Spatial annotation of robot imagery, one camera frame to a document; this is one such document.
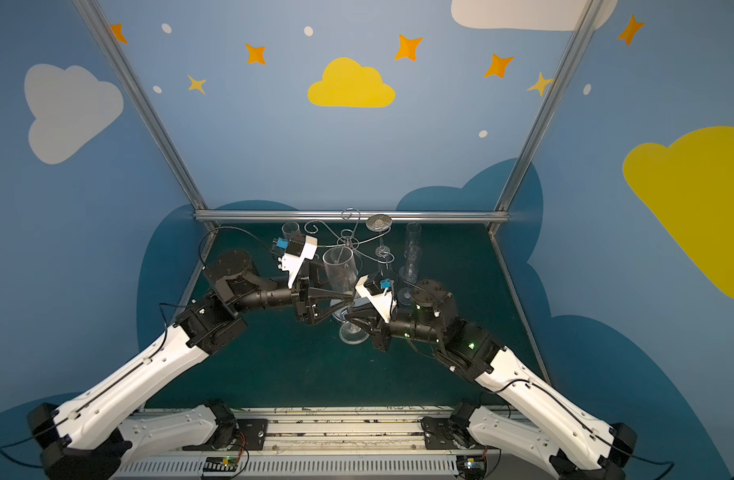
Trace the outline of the clear champagne flute front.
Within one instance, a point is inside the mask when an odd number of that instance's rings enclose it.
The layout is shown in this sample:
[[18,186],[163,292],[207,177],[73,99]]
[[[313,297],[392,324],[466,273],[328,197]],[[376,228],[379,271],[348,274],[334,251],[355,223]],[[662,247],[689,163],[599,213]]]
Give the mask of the clear champagne flute front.
[[405,228],[404,243],[404,261],[406,264],[418,260],[422,254],[420,247],[420,238],[422,234],[422,225],[417,222],[411,222]]

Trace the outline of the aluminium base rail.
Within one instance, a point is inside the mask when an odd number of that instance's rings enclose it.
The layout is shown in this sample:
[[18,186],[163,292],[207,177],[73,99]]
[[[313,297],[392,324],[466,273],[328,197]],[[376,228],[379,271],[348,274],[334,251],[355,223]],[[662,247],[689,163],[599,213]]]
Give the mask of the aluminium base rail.
[[[456,458],[487,460],[483,479],[545,479],[497,448],[465,448],[441,435],[449,406],[243,408],[238,420],[268,422],[260,450],[177,448],[133,461],[118,479],[457,479]],[[238,456],[233,478],[203,477],[207,457]]]

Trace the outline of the aluminium frame post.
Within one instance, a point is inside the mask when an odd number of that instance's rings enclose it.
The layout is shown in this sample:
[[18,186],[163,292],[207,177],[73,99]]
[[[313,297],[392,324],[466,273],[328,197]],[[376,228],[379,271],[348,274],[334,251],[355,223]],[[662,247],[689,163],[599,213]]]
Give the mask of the aluminium frame post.
[[116,39],[100,3],[98,1],[74,0],[73,5],[124,87],[191,205],[196,210],[206,210],[208,205],[203,195],[167,132],[163,121],[156,112],[143,83],[125,54],[122,43]]
[[505,218],[508,215],[518,189],[539,150],[543,137],[549,129],[564,93],[596,30],[595,24],[597,19],[601,17],[604,4],[605,1],[602,0],[587,1],[581,11],[579,21],[558,63],[554,81],[549,85],[548,92],[541,101],[535,121],[499,195],[494,208],[497,217]]

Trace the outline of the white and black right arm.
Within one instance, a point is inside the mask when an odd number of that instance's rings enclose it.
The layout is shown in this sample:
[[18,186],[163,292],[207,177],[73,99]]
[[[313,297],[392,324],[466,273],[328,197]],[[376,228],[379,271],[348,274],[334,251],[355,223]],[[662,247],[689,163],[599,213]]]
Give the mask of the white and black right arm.
[[526,422],[485,406],[463,402],[449,424],[483,447],[493,447],[540,468],[554,479],[623,479],[634,458],[636,432],[609,424],[562,396],[532,372],[512,349],[484,328],[465,320],[454,296],[439,282],[414,287],[412,307],[394,298],[390,280],[363,276],[355,285],[362,304],[346,319],[386,351],[394,338],[428,343],[448,370],[505,400]]

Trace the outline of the aluminium frame right post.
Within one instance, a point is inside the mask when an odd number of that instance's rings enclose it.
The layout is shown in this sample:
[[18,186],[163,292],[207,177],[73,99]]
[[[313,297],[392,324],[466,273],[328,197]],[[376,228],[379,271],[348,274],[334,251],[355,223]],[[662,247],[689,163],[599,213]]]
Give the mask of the aluminium frame right post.
[[541,101],[535,121],[499,195],[494,208],[497,217],[505,218],[508,215],[518,189],[539,150],[543,137],[549,129],[564,93],[596,30],[595,24],[597,19],[601,17],[604,4],[605,1],[602,0],[587,1],[581,11],[579,21],[558,63],[554,81],[549,85],[548,92]]

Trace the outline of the aluminium frame left post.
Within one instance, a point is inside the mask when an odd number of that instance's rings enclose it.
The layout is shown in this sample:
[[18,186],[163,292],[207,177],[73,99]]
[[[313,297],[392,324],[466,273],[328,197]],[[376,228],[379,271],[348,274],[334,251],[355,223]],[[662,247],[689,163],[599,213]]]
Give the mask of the aluminium frame left post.
[[206,210],[208,205],[203,195],[167,132],[163,121],[156,112],[143,83],[125,54],[122,43],[116,39],[100,3],[98,1],[74,0],[73,5],[124,87],[191,205],[196,210]]

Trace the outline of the small circuit board right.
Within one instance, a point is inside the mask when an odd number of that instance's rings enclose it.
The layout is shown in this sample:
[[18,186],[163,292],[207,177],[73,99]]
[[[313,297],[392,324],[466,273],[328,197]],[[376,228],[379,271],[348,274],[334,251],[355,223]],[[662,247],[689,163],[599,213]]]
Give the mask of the small circuit board right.
[[487,460],[482,457],[459,456],[456,458],[457,479],[482,480],[487,474]]

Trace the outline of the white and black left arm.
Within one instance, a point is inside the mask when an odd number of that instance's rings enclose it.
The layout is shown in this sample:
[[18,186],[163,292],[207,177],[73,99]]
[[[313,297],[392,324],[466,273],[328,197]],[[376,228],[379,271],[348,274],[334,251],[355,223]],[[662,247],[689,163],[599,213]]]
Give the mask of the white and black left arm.
[[136,460],[181,447],[218,451],[241,445],[231,408],[208,401],[180,414],[136,420],[134,412],[171,381],[230,345],[247,328],[244,314],[290,307],[317,324],[321,303],[347,305],[325,269],[328,249],[312,230],[282,236],[268,248],[279,277],[263,277],[251,254],[227,250],[202,264],[205,295],[183,307],[148,347],[88,391],[60,405],[42,403],[27,416],[40,448],[36,469],[50,479],[109,479]]

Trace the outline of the aluminium frame back rail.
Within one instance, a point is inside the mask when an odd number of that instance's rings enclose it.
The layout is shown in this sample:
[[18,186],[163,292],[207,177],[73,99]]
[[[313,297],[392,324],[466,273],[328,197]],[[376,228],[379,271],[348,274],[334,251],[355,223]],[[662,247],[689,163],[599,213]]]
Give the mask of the aluminium frame back rail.
[[264,222],[365,222],[374,215],[387,215],[394,222],[425,223],[506,223],[507,212],[492,211],[282,211],[282,210],[196,210],[194,218],[201,222],[264,223]]

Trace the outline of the clear champagne flute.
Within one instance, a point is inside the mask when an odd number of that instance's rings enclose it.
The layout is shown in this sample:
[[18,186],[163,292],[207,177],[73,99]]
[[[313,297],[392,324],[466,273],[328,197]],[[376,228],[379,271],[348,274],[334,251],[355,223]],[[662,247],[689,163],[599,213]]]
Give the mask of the clear champagne flute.
[[391,250],[385,245],[383,237],[391,230],[392,223],[392,218],[387,214],[375,214],[366,221],[367,229],[375,233],[375,238],[379,241],[375,255],[382,262],[386,262],[391,255]]
[[420,238],[422,234],[422,225],[417,222],[411,222],[405,228],[404,243],[404,261],[406,264],[418,260],[422,254],[420,247]]
[[[351,248],[346,246],[330,248],[324,253],[323,262],[327,280],[332,290],[338,292],[355,292],[357,267],[354,252]],[[363,343],[344,341],[344,323],[340,323],[339,338],[348,345],[359,345]]]
[[301,232],[300,225],[294,221],[285,222],[281,227],[281,232],[285,240],[290,240]]
[[402,288],[397,294],[397,299],[401,305],[412,304],[413,285],[417,282],[419,273],[419,261],[422,256],[422,249],[411,244],[404,253],[405,265],[401,269],[400,276],[402,278]]

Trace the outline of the small circuit board left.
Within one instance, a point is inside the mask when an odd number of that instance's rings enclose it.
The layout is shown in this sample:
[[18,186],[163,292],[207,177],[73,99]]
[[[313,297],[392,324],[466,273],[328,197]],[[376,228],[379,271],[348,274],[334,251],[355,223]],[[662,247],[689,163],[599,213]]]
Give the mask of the small circuit board left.
[[207,457],[202,466],[202,476],[233,478],[243,468],[244,460],[238,456]]

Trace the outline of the small circuit board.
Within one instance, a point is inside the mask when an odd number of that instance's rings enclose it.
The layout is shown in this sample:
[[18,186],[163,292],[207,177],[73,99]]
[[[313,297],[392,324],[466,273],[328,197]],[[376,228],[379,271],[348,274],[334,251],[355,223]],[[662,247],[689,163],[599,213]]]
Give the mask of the small circuit board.
[[459,456],[456,458],[457,479],[482,480],[487,474],[487,460],[482,457]]
[[202,466],[202,476],[233,478],[243,468],[244,460],[238,456],[207,457]]

